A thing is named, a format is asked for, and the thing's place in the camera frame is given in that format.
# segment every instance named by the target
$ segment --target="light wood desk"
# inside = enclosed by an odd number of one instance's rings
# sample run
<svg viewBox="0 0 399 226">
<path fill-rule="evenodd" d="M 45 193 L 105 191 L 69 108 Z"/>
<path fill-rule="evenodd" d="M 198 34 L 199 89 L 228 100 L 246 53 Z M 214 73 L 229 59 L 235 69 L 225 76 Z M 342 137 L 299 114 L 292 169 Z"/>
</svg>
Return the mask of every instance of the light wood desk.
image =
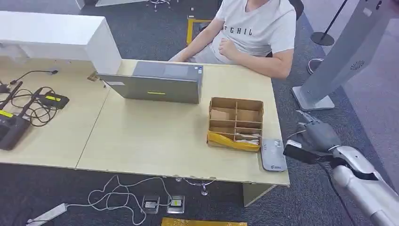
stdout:
<svg viewBox="0 0 399 226">
<path fill-rule="evenodd" d="M 70 99 L 69 104 L 59 110 L 49 124 L 40 128 L 30 127 L 14 150 L 0 150 L 0 162 L 75 168 L 109 92 L 101 81 L 87 79 L 94 72 L 92 64 L 54 60 L 29 60 L 18 64 L 0 57 L 0 68 L 3 83 L 9 83 L 30 70 L 56 68 L 60 72 L 55 75 L 31 73 L 25 76 L 21 89 L 35 92 L 40 87 L 49 86 Z M 0 94 L 1 100 L 6 97 L 6 94 Z M 28 101 L 29 98 L 21 97 L 16 98 L 15 103 L 23 106 Z M 11 107 L 11 104 L 5 110 L 11 113 L 21 111 Z"/>
<path fill-rule="evenodd" d="M 123 60 L 131 75 L 136 60 Z M 104 103 L 78 169 L 243 183 L 248 206 L 276 185 L 289 186 L 288 172 L 267 172 L 259 153 L 206 144 L 211 97 L 264 102 L 263 136 L 281 139 L 271 80 L 246 68 L 204 65 L 199 105 L 124 99 L 114 90 Z"/>
</svg>

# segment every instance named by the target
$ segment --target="power strip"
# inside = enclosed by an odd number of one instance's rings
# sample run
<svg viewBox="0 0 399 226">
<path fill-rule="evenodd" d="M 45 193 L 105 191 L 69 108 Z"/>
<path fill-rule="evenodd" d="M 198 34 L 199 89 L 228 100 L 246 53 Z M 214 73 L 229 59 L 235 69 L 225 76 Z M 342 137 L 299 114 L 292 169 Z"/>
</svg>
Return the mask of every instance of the power strip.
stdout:
<svg viewBox="0 0 399 226">
<path fill-rule="evenodd" d="M 65 212 L 66 212 L 66 204 L 62 203 L 62 204 L 54 207 L 53 209 L 43 213 L 42 215 L 38 216 L 37 218 L 28 220 L 28 222 L 26 223 L 26 226 L 41 226 Z"/>
</svg>

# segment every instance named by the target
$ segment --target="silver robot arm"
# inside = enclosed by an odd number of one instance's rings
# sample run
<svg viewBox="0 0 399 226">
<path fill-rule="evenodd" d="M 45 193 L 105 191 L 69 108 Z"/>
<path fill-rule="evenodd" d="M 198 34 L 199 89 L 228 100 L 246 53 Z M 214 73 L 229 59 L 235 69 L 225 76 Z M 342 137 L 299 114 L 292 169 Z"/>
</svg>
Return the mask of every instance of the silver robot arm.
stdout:
<svg viewBox="0 0 399 226">
<path fill-rule="evenodd" d="M 343 146 L 329 124 L 304 112 L 299 113 L 306 123 L 299 123 L 300 131 L 295 134 L 303 137 L 306 131 L 315 150 L 307 150 L 305 144 L 309 142 L 303 140 L 304 137 L 302 141 L 290 139 L 284 155 L 307 164 L 329 162 L 335 184 L 349 193 L 373 224 L 399 226 L 399 196 L 374 166 L 357 149 Z"/>
<path fill-rule="evenodd" d="M 351 195 L 363 214 L 376 226 L 399 226 L 399 196 L 374 166 L 349 146 L 335 148 L 333 156 L 344 159 L 350 166 L 335 167 L 334 181 Z"/>
</svg>

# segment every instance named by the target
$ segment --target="cardboard divider box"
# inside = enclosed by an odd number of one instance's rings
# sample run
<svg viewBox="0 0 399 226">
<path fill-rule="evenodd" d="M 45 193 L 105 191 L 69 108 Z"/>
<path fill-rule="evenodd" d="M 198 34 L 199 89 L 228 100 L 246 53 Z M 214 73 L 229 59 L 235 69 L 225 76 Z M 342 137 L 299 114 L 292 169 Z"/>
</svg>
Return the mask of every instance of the cardboard divider box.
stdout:
<svg viewBox="0 0 399 226">
<path fill-rule="evenodd" d="M 262 101 L 222 97 L 211 99 L 207 136 L 209 145 L 257 152 L 260 150 L 262 129 Z M 237 140 L 258 140 L 259 145 L 257 147 L 256 145 L 245 145 L 246 143 L 237 142 Z"/>
</svg>

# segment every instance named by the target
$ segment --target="gray laptop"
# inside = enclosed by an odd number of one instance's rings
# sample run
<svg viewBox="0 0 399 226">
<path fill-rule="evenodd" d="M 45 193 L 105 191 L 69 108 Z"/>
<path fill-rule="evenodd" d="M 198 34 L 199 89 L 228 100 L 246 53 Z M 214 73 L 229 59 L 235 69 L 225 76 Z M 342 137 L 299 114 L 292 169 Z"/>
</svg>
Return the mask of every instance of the gray laptop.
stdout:
<svg viewBox="0 0 399 226">
<path fill-rule="evenodd" d="M 198 104 L 202 65 L 139 61 L 131 76 L 97 74 L 122 97 Z"/>
</svg>

